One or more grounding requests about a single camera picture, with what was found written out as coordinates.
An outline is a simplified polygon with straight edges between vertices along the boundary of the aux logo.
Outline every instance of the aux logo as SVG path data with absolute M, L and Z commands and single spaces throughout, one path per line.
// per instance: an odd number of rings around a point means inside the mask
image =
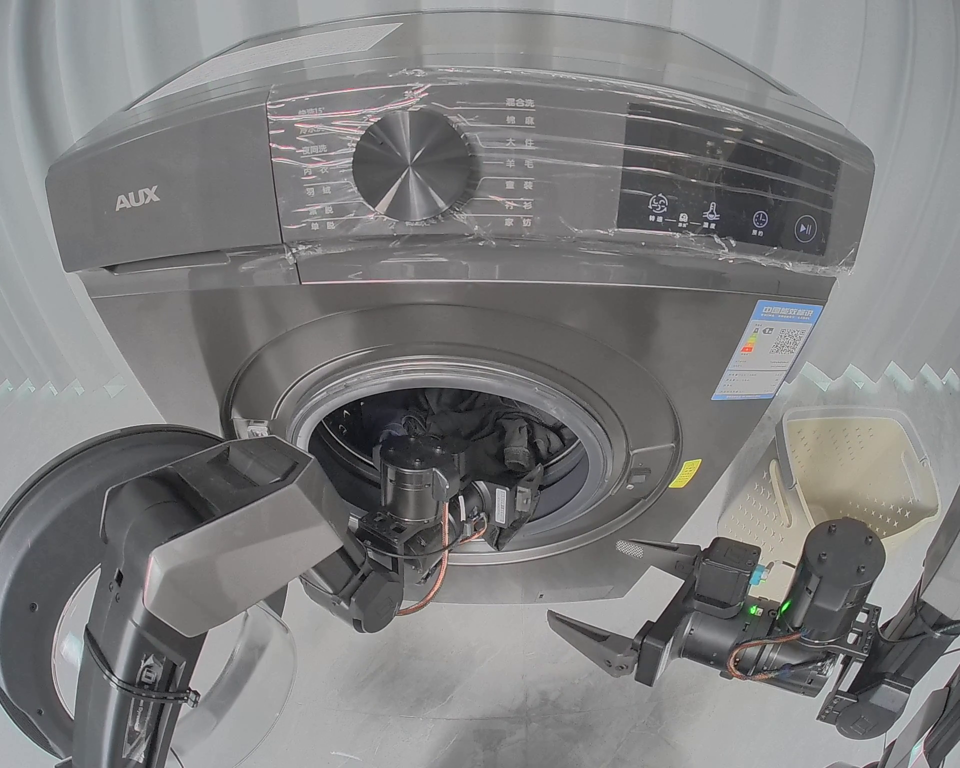
M 150 201 L 160 202 L 160 198 L 156 196 L 156 184 L 150 189 L 141 189 L 135 194 L 131 192 L 128 195 L 117 195 L 117 206 L 114 211 L 118 211 L 120 208 L 139 208 Z

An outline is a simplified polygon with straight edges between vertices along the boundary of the plastic wrap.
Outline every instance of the plastic wrap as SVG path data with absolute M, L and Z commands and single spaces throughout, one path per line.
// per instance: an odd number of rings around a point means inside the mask
M 267 105 L 283 239 L 298 261 L 380 249 L 379 272 L 368 254 L 358 277 L 443 278 L 460 244 L 499 251 L 491 279 L 503 278 L 497 265 L 524 279 L 525 246 L 572 256 L 585 276 L 641 251 L 826 276 L 855 259 L 873 159 L 813 113 L 787 123 L 663 85 L 514 69 L 319 84 L 276 87 Z M 416 108 L 459 130 L 474 170 L 447 212 L 402 223 L 360 197 L 352 157 L 378 118 Z

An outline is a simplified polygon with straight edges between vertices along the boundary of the laundry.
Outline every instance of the laundry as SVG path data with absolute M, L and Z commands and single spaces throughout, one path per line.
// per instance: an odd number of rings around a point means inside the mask
M 365 444 L 389 435 L 433 435 L 468 443 L 472 479 L 522 476 L 576 443 L 569 427 L 540 409 L 473 390 L 389 392 L 361 403 Z

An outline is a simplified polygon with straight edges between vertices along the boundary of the qr code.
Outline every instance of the qr code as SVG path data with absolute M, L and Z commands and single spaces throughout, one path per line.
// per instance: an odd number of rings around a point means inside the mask
M 805 338 L 806 328 L 781 328 L 770 347 L 770 354 L 796 354 Z

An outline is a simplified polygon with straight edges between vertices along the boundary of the program selector knob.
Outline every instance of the program selector knob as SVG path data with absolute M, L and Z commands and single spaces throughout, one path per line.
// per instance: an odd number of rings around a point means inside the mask
M 353 183 L 360 196 L 401 222 L 432 219 L 461 201 L 471 167 L 466 140 L 430 109 L 385 114 L 353 150 Z

